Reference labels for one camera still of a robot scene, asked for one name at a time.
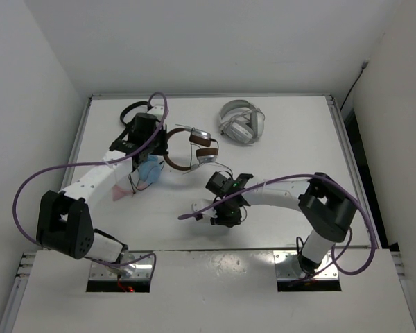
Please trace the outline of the brown silver headphones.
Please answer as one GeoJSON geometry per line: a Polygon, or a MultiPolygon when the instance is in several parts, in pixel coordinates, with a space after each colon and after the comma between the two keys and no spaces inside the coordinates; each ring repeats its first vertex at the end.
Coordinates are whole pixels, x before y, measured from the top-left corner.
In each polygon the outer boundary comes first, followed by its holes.
{"type": "Polygon", "coordinates": [[[177,171],[190,172],[217,160],[220,148],[219,143],[205,130],[191,126],[178,126],[167,133],[166,143],[169,142],[172,136],[183,132],[189,133],[190,162],[188,165],[177,164],[172,161],[167,153],[164,155],[164,161],[167,165],[177,171]]]}

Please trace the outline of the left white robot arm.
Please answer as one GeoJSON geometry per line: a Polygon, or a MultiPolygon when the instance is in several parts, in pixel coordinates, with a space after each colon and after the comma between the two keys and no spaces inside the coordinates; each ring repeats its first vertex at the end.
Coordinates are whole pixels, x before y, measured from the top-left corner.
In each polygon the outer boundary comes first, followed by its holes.
{"type": "Polygon", "coordinates": [[[94,228],[91,211],[124,178],[151,155],[167,150],[164,107],[138,112],[112,142],[102,161],[59,192],[48,191],[40,202],[36,239],[45,248],[74,259],[118,265],[127,245],[94,228]]]}

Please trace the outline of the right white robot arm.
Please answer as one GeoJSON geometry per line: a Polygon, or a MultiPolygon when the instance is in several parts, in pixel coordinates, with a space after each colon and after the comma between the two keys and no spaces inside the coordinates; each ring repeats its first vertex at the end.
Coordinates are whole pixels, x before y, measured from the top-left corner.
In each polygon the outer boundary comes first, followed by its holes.
{"type": "Polygon", "coordinates": [[[297,273],[312,276],[331,248],[345,240],[356,206],[328,182],[317,178],[283,180],[270,184],[248,173],[235,179],[215,172],[205,188],[216,201],[211,224],[232,228],[241,223],[241,209],[257,205],[303,213],[312,231],[297,252],[297,273]]]}

